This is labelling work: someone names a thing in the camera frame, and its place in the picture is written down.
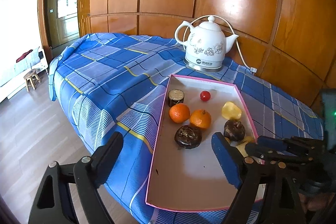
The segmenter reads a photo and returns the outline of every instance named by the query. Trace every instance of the white wall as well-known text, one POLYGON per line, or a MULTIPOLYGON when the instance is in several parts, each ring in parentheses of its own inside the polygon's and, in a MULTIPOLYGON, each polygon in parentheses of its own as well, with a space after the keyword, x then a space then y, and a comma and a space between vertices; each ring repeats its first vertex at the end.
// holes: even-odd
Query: white wall
POLYGON ((0 69, 41 45, 37 0, 0 0, 0 69))

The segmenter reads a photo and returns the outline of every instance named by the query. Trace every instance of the bed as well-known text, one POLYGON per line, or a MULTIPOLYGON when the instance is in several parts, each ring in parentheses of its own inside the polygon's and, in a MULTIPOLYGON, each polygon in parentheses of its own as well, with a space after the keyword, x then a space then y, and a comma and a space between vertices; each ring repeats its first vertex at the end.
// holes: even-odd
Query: bed
MULTIPOLYGON (((50 64, 50 99, 58 99, 90 153, 114 131, 124 136, 123 150, 105 187, 140 223, 220 223, 226 213, 175 213, 145 204, 160 110, 171 74, 235 84, 259 135, 323 137, 322 121, 309 107, 230 58, 225 58, 217 73, 190 69, 183 59, 183 47, 174 39, 94 33, 67 47, 50 64)), ((257 215, 258 204, 248 223, 257 215)))

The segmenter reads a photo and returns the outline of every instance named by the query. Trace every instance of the food item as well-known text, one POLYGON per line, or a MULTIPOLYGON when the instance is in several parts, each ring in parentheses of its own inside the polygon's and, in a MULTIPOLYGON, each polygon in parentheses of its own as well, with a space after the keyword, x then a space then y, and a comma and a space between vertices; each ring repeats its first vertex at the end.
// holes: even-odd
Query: food item
POLYGON ((226 141, 227 141, 229 144, 231 143, 231 141, 230 141, 229 138, 226 138, 226 137, 225 137, 225 139, 226 139, 226 141))
POLYGON ((200 145, 202 132, 199 128, 192 126, 181 126, 175 133, 175 142, 186 149, 192 149, 200 145))
POLYGON ((245 136, 245 138, 241 142, 255 143, 255 139, 252 136, 245 136))
POLYGON ((246 153, 246 150, 245 150, 245 145, 248 144, 249 142, 243 142, 239 145, 236 145, 236 148, 239 150, 239 152, 243 155, 243 157, 247 157, 248 154, 246 153))
POLYGON ((211 125, 211 115, 205 109, 195 110, 189 120, 193 126, 201 129, 207 129, 211 125))
POLYGON ((232 142, 239 142, 245 137, 245 127, 238 120, 228 120, 224 125, 224 137, 232 142))
POLYGON ((245 138, 241 141, 240 144, 236 145, 236 148, 239 150, 239 152, 243 155, 243 157, 247 157, 248 154, 245 150, 245 146, 248 143, 254 143, 255 139, 251 136, 245 136, 245 138))
POLYGON ((242 111, 233 102, 226 102, 222 107, 222 116, 227 120, 239 120, 242 116, 242 111))
POLYGON ((169 116, 176 123, 183 123, 190 117, 189 107, 183 103, 174 105, 169 110, 169 116))
POLYGON ((206 90, 203 90, 199 96, 200 96, 200 98, 203 102, 206 102, 206 101, 210 100, 210 98, 211 98, 210 92, 208 92, 206 90))
POLYGON ((168 93, 167 104, 172 107, 176 104, 183 103, 184 92, 182 90, 171 90, 168 93))

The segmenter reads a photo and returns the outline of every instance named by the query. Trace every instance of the teapot knob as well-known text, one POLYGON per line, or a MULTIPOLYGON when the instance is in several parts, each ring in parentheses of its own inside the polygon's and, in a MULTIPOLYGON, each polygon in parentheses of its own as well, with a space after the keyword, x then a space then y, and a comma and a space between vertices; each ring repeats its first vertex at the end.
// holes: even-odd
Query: teapot knob
POLYGON ((208 21, 209 22, 214 22, 215 21, 215 17, 214 16, 209 16, 208 17, 208 21))

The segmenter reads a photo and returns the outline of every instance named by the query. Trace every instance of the small stool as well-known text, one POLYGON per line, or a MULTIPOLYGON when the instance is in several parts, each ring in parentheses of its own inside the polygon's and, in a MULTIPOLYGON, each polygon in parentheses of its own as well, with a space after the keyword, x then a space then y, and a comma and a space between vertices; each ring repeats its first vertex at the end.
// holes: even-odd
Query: small stool
POLYGON ((36 69, 31 70, 30 72, 28 72, 23 78, 26 82, 26 88, 27 91, 29 92, 29 88, 28 88, 28 80, 30 81, 31 86, 33 87, 33 89, 35 90, 35 85, 34 85, 34 81, 33 81, 33 77, 35 76, 36 80, 38 80, 41 83, 40 78, 38 77, 37 73, 36 73, 36 69))

